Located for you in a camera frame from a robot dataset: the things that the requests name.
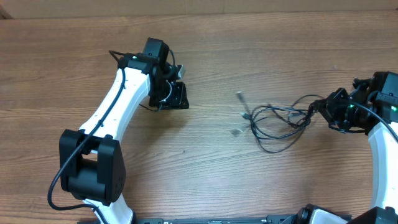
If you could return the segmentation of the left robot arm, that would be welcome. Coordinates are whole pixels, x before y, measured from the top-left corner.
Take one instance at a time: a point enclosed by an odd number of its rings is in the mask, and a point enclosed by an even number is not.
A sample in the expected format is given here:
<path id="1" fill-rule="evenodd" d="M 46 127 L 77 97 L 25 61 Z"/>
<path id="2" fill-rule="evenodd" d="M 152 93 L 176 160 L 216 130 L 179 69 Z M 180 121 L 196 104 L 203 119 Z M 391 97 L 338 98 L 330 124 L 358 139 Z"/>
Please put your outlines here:
<path id="1" fill-rule="evenodd" d="M 121 150 L 124 132 L 145 98 L 147 110 L 184 110 L 189 107 L 182 82 L 183 65 L 168 62 L 174 53 L 160 39 L 148 38 L 141 53 L 110 51 L 117 62 L 114 83 L 91 118 L 79 130 L 64 130 L 59 140 L 60 168 L 50 184 L 47 201 L 55 185 L 71 193 L 80 204 L 65 210 L 90 208 L 97 223 L 135 223 L 123 188 L 126 167 Z"/>

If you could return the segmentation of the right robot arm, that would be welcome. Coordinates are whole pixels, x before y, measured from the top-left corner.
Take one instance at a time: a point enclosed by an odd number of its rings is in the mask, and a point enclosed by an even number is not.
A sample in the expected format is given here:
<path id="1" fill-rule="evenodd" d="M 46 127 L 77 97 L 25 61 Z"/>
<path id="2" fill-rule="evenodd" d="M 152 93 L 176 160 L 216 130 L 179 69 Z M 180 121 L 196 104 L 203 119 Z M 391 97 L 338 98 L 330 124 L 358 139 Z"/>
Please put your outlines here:
<path id="1" fill-rule="evenodd" d="M 352 223 L 397 224 L 397 74 L 375 72 L 354 79 L 354 90 L 339 88 L 315 100 L 309 113 L 319 112 L 331 129 L 364 133 L 372 151 L 373 195 L 370 209 Z"/>

